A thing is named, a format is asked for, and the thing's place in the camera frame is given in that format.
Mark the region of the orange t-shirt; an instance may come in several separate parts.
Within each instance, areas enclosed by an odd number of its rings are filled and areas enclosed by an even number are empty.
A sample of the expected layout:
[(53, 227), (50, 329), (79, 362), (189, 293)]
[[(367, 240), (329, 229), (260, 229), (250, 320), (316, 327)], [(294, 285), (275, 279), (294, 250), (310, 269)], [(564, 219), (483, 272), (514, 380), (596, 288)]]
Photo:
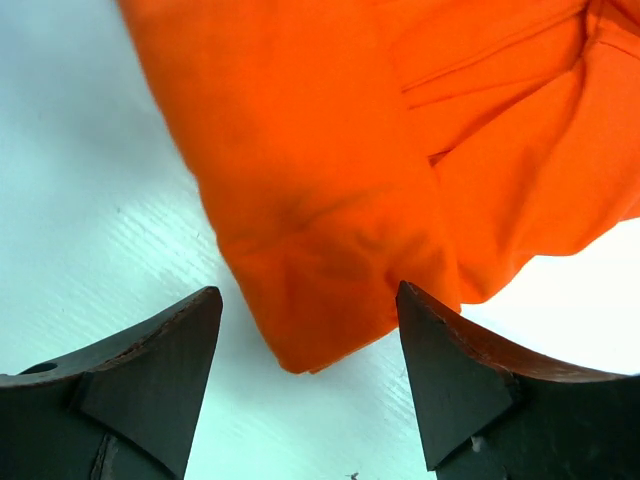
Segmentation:
[(281, 367), (451, 309), (639, 214), (635, 1), (123, 1)]

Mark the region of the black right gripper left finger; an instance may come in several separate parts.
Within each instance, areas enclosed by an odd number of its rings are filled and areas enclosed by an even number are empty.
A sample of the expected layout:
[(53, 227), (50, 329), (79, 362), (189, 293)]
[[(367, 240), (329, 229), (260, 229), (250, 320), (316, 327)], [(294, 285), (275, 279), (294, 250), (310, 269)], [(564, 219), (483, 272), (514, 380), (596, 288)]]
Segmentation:
[(1, 377), (4, 479), (182, 479), (219, 334), (205, 287), (151, 318)]

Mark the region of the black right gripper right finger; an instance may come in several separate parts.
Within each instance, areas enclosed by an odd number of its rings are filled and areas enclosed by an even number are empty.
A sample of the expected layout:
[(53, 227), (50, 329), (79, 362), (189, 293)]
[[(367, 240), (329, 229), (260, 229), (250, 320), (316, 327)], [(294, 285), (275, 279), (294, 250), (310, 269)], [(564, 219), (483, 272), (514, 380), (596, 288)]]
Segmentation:
[(399, 332), (428, 471), (440, 479), (635, 479), (639, 379), (477, 325), (412, 283)]

